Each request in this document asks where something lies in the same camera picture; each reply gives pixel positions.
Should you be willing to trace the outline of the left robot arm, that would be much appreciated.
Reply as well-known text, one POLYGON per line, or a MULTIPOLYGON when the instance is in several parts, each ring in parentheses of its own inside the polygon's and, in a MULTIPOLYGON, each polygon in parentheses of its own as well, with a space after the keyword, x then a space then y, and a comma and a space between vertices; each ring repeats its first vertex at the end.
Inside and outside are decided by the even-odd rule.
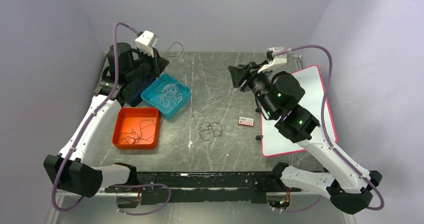
POLYGON ((44 159, 43 167, 53 185, 52 202, 56 201, 58 191, 83 199, 115 185, 126 192, 138 187, 136 167, 120 162, 93 167, 92 162, 109 124, 125 104, 135 107, 141 103, 147 78, 159 77, 169 61, 160 56, 153 44, 139 41, 135 48, 125 42, 111 45, 107 60, 109 66, 103 71, 77 130, 58 154, 49 154, 44 159))

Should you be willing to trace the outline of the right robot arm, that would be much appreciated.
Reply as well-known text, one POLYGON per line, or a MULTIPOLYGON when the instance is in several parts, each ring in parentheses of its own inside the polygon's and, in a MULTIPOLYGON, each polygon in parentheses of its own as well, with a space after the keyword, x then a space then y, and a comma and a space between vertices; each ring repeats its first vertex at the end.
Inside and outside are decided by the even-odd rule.
POLYGON ((275 143, 291 142, 311 154, 326 169, 311 172, 287 163, 271 171, 275 191, 297 188, 327 198, 340 211, 356 214, 371 208, 382 174, 354 161, 337 145, 337 133, 316 65, 294 73, 281 71, 269 77, 260 65, 229 66, 234 88, 251 91, 263 116, 278 131, 275 143))

